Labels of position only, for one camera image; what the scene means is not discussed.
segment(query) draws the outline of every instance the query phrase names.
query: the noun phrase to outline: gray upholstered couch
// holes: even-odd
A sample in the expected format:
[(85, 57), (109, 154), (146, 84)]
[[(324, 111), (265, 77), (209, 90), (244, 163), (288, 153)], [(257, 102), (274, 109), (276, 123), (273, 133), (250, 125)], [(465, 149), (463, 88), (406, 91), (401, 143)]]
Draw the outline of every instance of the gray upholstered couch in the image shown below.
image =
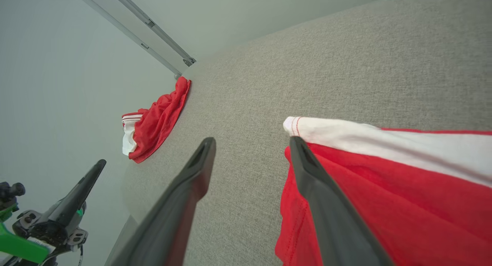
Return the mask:
[(141, 221), (207, 136), (218, 147), (186, 265), (279, 265), (288, 116), (391, 128), (492, 129), (491, 0), (380, 0), (189, 68), (186, 106), (123, 189)]

